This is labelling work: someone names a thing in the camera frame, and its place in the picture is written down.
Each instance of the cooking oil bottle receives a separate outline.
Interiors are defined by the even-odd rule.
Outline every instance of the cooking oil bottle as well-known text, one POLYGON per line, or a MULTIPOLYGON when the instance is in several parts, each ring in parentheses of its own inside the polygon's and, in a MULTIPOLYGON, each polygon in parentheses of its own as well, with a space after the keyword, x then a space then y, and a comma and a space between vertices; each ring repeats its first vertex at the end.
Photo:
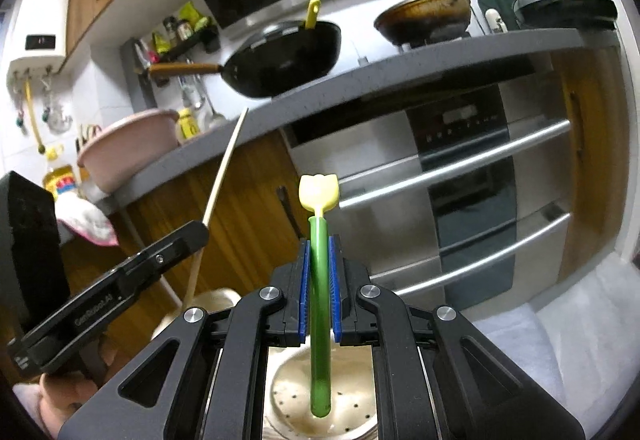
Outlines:
POLYGON ((58 195, 77 189, 76 175, 71 164, 62 158, 64 147, 62 144, 49 146, 45 150, 47 172, 42 179, 43 187, 57 200, 58 195))

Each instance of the countertop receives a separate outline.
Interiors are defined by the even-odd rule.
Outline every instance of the countertop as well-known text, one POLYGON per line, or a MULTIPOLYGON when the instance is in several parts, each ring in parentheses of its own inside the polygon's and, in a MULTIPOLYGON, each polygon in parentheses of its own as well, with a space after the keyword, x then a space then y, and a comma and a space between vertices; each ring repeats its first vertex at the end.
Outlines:
MULTIPOLYGON (((597 49, 618 44, 616 32, 553 28, 457 39, 406 51, 304 84, 251 110, 238 145, 348 100, 393 90, 448 70, 537 52, 597 49)), ((103 200, 103 210, 112 213, 116 208, 126 207, 165 182, 219 156, 234 126, 235 121, 231 120, 164 155, 103 200)))

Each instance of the brown pan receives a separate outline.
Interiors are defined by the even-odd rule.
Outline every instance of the brown pan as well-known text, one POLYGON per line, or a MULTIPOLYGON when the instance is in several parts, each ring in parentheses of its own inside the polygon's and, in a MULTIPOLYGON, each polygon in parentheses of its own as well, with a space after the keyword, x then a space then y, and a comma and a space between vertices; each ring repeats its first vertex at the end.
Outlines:
POLYGON ((373 25, 396 46, 421 46, 460 37, 470 22, 471 0, 404 0, 373 25))

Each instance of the yellow bottle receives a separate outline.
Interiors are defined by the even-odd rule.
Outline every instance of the yellow bottle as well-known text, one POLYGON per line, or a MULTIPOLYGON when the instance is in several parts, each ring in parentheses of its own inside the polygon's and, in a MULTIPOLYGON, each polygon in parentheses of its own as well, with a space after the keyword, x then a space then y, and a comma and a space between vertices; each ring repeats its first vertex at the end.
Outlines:
POLYGON ((198 127, 198 123, 196 119, 193 118, 193 113, 191 113, 191 108, 183 108, 178 112, 180 118, 178 119, 178 125, 180 125, 180 130, 182 131, 182 135, 185 139, 191 138, 192 136, 196 136, 200 133, 200 128, 198 127))
POLYGON ((60 157, 63 151, 62 144, 47 147, 45 150, 47 173, 42 179, 42 185, 53 195, 54 200, 58 199, 59 194, 77 189, 73 168, 60 157))

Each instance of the wooden handle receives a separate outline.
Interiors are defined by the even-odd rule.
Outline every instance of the wooden handle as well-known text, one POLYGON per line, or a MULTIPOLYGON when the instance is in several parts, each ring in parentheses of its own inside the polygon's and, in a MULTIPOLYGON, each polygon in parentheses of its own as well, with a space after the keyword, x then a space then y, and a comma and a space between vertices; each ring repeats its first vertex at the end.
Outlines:
MULTIPOLYGON (((202 223, 207 227, 209 227, 211 215, 213 214, 213 208, 216 206, 216 200, 218 200, 218 195, 220 194, 222 181, 225 178, 226 168, 229 165, 229 161, 231 160, 231 154, 233 153, 234 147, 236 146, 236 140, 238 140, 240 129, 242 128, 244 118, 246 117, 248 111, 249 108, 245 108, 244 110, 242 110, 242 113, 240 113, 240 117, 238 118, 238 122, 236 122, 236 127, 234 128, 234 132, 231 134, 231 139, 226 146, 225 154, 222 157, 222 162, 220 162, 220 168, 218 168, 218 174, 216 175, 216 179, 213 182, 211 194, 209 195, 209 200, 207 201, 207 206, 204 210, 204 216, 202 217, 202 223)), ((191 270, 189 272, 189 280, 187 282, 187 291, 185 292, 184 298, 182 300, 183 312, 187 308, 189 308, 189 306, 191 306, 191 303, 193 302, 193 295, 196 292, 196 283, 198 281, 198 274, 200 273, 200 263, 202 262, 203 254, 204 248, 201 248, 194 255, 193 261, 191 262, 191 270)))
POLYGON ((205 63, 157 63, 148 68, 149 76, 153 79, 176 77, 180 75, 219 74, 222 65, 205 63))
POLYGON ((584 127, 582 125, 582 107, 580 106, 580 99, 575 92, 569 92, 569 98, 574 105, 574 118, 572 118, 571 125, 575 126, 575 153, 579 159, 582 159, 584 152, 584 127))

